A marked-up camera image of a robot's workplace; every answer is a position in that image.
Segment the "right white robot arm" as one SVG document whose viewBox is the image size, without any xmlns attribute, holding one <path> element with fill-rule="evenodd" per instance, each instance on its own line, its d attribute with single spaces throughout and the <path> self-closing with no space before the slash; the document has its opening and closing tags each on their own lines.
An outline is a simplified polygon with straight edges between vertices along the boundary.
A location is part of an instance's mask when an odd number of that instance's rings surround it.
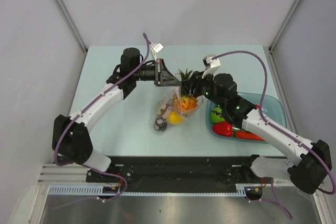
<svg viewBox="0 0 336 224">
<path fill-rule="evenodd" d="M 242 169 L 245 181 L 254 183 L 260 177 L 288 180 L 307 194 L 319 190 L 326 177 L 335 185 L 328 144 L 322 140 L 312 142 L 264 116 L 261 106 L 238 95 L 231 75 L 221 73 L 203 77 L 196 71 L 182 81 L 181 88 L 187 94 L 203 95 L 219 105 L 225 121 L 261 137 L 284 154 L 284 159 L 251 156 Z"/>
</svg>

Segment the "brown longan bunch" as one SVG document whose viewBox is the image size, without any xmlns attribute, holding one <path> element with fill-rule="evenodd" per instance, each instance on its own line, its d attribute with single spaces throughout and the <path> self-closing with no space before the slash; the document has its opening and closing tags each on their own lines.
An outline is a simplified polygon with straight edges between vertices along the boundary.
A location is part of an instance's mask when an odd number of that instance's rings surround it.
<svg viewBox="0 0 336 224">
<path fill-rule="evenodd" d="M 155 116 L 157 119 L 167 120 L 172 111 L 173 111 L 173 99 L 164 98 L 158 102 Z"/>
</svg>

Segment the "pineapple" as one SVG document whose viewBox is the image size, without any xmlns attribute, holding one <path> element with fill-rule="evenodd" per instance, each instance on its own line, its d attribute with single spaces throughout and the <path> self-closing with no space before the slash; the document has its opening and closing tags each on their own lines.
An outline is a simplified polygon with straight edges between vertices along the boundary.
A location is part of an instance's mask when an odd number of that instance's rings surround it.
<svg viewBox="0 0 336 224">
<path fill-rule="evenodd" d="M 188 71 L 188 69 L 184 72 L 179 69 L 178 75 L 181 77 L 181 81 L 186 81 L 190 78 L 192 72 L 192 70 Z M 190 95 L 188 90 L 180 88 L 180 90 L 176 91 L 173 95 L 173 106 L 178 113 L 191 111 L 197 108 L 197 98 Z"/>
</svg>

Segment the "clear pink zip top bag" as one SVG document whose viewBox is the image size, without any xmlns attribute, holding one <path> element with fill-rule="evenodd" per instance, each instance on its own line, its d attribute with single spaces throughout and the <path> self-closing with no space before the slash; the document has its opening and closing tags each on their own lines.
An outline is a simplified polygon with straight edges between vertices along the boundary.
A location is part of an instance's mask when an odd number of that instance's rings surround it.
<svg viewBox="0 0 336 224">
<path fill-rule="evenodd" d="M 203 96 L 182 94 L 180 87 L 166 93 L 156 104 L 153 128 L 166 131 L 172 125 L 179 125 L 191 118 L 203 105 Z"/>
</svg>

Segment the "yellow lemon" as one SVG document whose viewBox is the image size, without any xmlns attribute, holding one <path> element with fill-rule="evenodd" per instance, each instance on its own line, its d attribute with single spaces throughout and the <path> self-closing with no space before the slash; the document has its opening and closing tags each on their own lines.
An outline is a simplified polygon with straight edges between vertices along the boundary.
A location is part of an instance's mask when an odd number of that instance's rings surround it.
<svg viewBox="0 0 336 224">
<path fill-rule="evenodd" d="M 184 121 L 184 119 L 175 111 L 171 111 L 171 113 L 167 117 L 167 121 L 170 124 L 180 124 Z"/>
</svg>

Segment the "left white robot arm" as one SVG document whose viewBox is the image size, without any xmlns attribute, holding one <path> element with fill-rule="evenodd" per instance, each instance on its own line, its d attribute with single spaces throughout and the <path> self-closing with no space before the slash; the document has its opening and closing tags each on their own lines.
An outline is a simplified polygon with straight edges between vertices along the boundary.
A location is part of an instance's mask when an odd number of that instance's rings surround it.
<svg viewBox="0 0 336 224">
<path fill-rule="evenodd" d="M 116 169 L 111 166 L 111 159 L 94 149 L 90 132 L 111 108 L 135 89 L 137 81 L 152 81 L 157 87 L 181 85 L 168 71 L 163 59 L 148 65 L 139 49 L 125 49 L 120 64 L 95 98 L 78 112 L 55 118 L 52 149 L 57 165 L 76 163 L 97 170 L 105 182 L 115 178 Z"/>
</svg>

